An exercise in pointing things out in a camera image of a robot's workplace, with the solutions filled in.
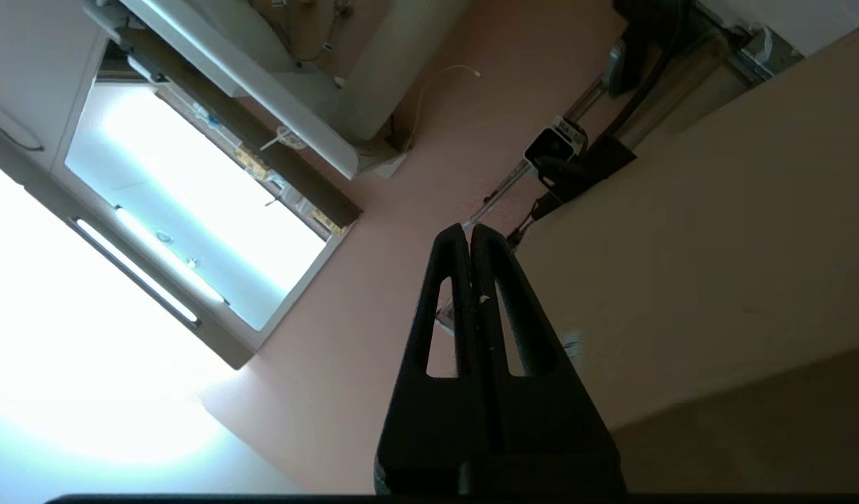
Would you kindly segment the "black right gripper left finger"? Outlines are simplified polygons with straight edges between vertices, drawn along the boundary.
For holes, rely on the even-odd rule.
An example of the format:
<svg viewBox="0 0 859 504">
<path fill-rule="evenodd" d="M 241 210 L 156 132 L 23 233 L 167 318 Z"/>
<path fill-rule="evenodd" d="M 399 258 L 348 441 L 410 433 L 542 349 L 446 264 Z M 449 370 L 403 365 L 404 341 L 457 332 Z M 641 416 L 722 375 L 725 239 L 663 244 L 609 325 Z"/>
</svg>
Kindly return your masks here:
<svg viewBox="0 0 859 504">
<path fill-rule="evenodd" d="M 375 456 L 375 491 L 456 492 L 461 467 L 487 446 L 470 246 L 458 224 L 433 240 L 425 279 Z M 427 363 L 442 282 L 454 299 L 454 377 Z"/>
</svg>

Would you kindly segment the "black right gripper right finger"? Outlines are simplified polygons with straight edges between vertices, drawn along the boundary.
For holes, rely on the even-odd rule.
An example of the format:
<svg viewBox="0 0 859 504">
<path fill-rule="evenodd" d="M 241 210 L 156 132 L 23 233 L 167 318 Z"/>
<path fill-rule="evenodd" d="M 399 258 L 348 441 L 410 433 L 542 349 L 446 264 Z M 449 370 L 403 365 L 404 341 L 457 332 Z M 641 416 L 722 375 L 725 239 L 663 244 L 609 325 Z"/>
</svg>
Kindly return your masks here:
<svg viewBox="0 0 859 504">
<path fill-rule="evenodd" d="M 471 264 L 493 445 L 521 455 L 618 456 L 505 238 L 474 227 Z"/>
</svg>

